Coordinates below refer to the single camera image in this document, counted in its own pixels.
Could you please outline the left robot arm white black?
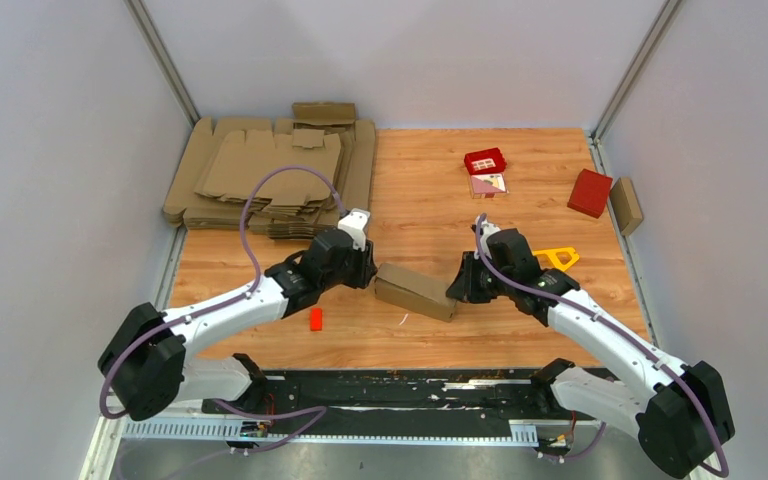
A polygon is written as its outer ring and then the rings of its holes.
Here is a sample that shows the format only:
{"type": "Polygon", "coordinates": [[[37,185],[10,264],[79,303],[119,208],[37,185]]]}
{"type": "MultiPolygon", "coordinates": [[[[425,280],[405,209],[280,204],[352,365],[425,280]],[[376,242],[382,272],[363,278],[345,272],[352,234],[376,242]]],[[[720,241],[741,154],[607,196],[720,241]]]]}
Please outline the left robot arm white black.
{"type": "Polygon", "coordinates": [[[376,272],[373,242],[359,230],[338,227],[226,293],[167,310],[150,302],[133,307],[97,362],[104,377],[102,415],[142,421],[193,399],[230,401],[243,413],[258,411],[267,389],[253,369],[235,357],[204,360],[200,353],[312,307],[334,287],[365,289],[376,272]]]}

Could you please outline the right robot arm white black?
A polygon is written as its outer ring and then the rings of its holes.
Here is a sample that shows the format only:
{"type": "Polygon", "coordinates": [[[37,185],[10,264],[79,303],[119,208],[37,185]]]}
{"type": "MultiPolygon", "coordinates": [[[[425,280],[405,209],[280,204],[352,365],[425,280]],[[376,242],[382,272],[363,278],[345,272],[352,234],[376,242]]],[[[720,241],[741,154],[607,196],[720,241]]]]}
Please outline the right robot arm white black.
{"type": "Polygon", "coordinates": [[[705,361],[691,365],[644,340],[602,308],[572,277],[543,268],[524,235],[480,216],[475,247],[462,255],[446,295],[466,304],[504,297],[599,360],[614,381],[573,362],[544,367],[531,403],[544,417],[581,412],[638,440],[650,461],[682,479],[701,468],[729,474],[723,446],[735,435],[724,382],[705,361]]]}

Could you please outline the red box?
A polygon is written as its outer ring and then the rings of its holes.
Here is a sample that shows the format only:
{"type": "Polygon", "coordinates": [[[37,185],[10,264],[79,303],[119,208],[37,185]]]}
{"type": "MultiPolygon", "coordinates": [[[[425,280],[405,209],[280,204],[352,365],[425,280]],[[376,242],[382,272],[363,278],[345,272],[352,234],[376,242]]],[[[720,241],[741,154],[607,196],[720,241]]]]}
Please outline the red box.
{"type": "Polygon", "coordinates": [[[598,219],[606,209],[612,185],[612,177],[583,169],[574,182],[567,207],[598,219]]]}

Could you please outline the small brown cardboard box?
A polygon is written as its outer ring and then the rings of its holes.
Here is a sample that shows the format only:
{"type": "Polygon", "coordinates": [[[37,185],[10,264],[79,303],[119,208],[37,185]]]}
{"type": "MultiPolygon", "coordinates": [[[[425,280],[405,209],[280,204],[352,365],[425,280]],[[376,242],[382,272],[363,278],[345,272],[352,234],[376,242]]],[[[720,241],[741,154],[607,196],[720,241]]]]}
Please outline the small brown cardboard box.
{"type": "Polygon", "coordinates": [[[620,234],[630,235],[644,219],[631,179],[618,178],[610,191],[609,200],[620,234]]]}

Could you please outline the small red block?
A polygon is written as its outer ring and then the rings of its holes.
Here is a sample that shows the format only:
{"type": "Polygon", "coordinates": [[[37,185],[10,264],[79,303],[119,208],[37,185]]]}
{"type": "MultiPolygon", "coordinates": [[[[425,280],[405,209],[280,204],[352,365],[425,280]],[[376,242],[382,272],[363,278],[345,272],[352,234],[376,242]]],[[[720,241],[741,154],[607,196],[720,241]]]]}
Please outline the small red block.
{"type": "Polygon", "coordinates": [[[324,313],[321,308],[315,307],[310,311],[309,328],[313,332],[319,332],[324,326],[324,313]]]}

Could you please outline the clear case with shapes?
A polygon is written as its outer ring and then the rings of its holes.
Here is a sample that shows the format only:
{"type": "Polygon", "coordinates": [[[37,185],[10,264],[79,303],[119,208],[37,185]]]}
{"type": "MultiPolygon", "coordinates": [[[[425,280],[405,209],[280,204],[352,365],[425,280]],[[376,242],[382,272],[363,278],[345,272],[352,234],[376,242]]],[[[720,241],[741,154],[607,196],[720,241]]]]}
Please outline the clear case with shapes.
{"type": "Polygon", "coordinates": [[[508,188],[502,173],[470,175],[469,186],[473,199],[490,199],[508,194],[508,188]]]}

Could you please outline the red plastic basket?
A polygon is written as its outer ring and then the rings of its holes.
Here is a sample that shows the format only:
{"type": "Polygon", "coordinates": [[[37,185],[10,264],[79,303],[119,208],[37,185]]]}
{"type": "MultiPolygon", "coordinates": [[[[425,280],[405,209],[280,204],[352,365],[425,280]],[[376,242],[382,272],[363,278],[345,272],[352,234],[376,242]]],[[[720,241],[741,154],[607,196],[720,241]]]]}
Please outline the red plastic basket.
{"type": "Polygon", "coordinates": [[[502,173],[507,161],[498,147],[466,153],[463,162],[470,175],[502,173]]]}

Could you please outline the stack of flat cardboard blanks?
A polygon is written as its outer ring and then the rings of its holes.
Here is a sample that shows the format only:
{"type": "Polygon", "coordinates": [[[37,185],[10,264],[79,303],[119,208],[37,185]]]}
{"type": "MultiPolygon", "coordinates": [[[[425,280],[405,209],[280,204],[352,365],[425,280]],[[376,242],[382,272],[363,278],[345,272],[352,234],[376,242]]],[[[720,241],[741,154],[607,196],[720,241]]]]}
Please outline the stack of flat cardboard blanks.
{"type": "Polygon", "coordinates": [[[162,206],[172,226],[309,239],[370,207],[376,125],[352,103],[296,102],[289,117],[203,117],[162,206]]]}

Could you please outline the yellow triangular plastic frame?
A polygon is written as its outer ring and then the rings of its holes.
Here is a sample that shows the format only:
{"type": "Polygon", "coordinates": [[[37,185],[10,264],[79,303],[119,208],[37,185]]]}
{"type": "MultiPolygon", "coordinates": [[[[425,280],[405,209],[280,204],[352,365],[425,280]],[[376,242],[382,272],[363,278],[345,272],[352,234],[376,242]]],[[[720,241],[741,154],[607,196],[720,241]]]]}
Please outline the yellow triangular plastic frame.
{"type": "Polygon", "coordinates": [[[563,272],[568,271],[580,260],[580,255],[574,247],[535,250],[533,254],[547,260],[554,269],[563,272]]]}

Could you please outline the aluminium frame rail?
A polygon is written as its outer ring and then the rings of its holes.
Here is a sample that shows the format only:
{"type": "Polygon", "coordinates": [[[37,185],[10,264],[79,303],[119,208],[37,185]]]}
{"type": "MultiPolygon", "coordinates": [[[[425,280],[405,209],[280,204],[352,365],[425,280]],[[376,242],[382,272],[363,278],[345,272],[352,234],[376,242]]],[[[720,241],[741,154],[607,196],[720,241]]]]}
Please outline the aluminium frame rail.
{"type": "Polygon", "coordinates": [[[313,435],[326,413],[257,414],[189,400],[122,420],[92,479],[661,479],[638,440],[581,412],[511,420],[501,437],[313,435]]]}

